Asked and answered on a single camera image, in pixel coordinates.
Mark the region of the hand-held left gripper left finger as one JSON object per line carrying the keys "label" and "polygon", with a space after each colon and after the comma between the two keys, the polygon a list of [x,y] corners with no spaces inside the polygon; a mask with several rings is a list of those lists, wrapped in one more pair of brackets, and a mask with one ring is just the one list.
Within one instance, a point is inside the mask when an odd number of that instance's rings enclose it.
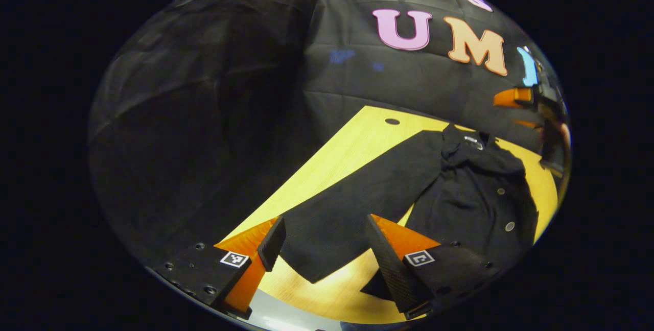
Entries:
{"label": "hand-held left gripper left finger", "polygon": [[205,220],[147,270],[213,313],[248,320],[250,303],[265,273],[273,270],[287,229],[279,216],[232,233],[235,223]]}

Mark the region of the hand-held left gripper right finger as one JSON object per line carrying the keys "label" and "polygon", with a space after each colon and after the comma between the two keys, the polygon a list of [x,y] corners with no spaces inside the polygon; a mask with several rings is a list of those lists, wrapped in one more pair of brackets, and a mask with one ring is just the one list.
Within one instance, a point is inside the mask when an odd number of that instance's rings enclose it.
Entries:
{"label": "hand-held left gripper right finger", "polygon": [[407,320],[460,305],[505,271],[458,241],[442,243],[374,214],[366,217],[366,237],[395,307]]}

